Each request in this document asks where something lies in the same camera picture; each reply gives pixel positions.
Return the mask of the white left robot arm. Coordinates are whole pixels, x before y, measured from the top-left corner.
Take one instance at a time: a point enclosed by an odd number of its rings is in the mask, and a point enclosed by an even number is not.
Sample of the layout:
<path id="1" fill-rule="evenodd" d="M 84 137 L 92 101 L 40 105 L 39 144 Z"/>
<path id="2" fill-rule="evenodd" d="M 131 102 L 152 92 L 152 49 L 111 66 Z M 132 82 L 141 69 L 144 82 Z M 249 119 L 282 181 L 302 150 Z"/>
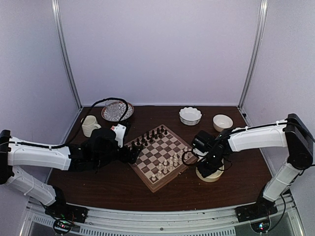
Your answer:
<path id="1" fill-rule="evenodd" d="M 59 218 L 67 218 L 71 208 L 63 192 L 23 171 L 20 166 L 40 166 L 69 172 L 98 171 L 112 161 L 134 164 L 143 145 L 137 141 L 124 145 L 127 128 L 121 124 L 99 128 L 80 145 L 58 146 L 28 143 L 12 137 L 9 130 L 0 133 L 0 182 L 15 187 L 51 208 Z"/>

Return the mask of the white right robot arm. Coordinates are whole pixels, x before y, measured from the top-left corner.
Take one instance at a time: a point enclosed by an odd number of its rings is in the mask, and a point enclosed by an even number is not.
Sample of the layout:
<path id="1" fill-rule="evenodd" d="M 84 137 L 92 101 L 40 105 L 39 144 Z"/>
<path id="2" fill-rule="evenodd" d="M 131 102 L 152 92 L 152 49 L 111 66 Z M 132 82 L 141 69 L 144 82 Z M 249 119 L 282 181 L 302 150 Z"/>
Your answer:
<path id="1" fill-rule="evenodd" d="M 201 130 L 192 141 L 192 152 L 203 178 L 218 171 L 225 156 L 257 148 L 288 149 L 288 158 L 276 175 L 265 185 L 259 201 L 252 206 L 257 217 L 264 216 L 273 203 L 298 175 L 313 165 L 315 139 L 297 114 L 286 119 L 254 127 L 225 129 L 217 137 Z"/>

